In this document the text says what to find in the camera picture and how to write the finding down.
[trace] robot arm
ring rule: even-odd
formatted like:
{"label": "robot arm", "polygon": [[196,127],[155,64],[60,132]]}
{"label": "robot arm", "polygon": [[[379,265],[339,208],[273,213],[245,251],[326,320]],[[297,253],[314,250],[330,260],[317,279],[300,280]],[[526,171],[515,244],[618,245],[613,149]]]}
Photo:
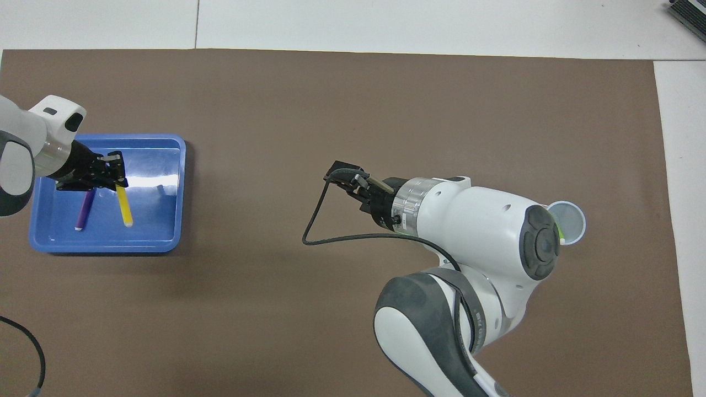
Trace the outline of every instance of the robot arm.
{"label": "robot arm", "polygon": [[532,291],[554,269],[559,246],[583,235],[580,209],[558,202],[550,213],[553,205],[548,211],[527,198],[472,186],[467,177],[380,181],[338,161],[325,180],[396,234],[307,242],[324,188],[305,244],[396,237],[421,242],[439,257],[439,267],[384,287],[373,324],[387,358],[427,396],[509,396],[473,355],[520,323]]}
{"label": "robot arm", "polygon": [[120,151],[104,157],[74,140],[85,115],[54,95],[28,111],[0,95],[0,217],[27,205],[35,177],[55,179],[58,190],[127,187]]}

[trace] plastic tray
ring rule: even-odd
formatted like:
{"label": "plastic tray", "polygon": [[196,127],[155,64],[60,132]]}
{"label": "plastic tray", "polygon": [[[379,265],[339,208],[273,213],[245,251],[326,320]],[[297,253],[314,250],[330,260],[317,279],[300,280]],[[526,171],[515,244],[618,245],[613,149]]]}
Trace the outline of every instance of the plastic tray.
{"label": "plastic tray", "polygon": [[54,180],[35,181],[30,244],[51,253],[164,253],[181,238],[186,144],[174,134],[79,134],[96,153],[122,150],[134,219],[123,225],[117,195],[98,189],[82,231],[74,230],[85,192],[57,191]]}

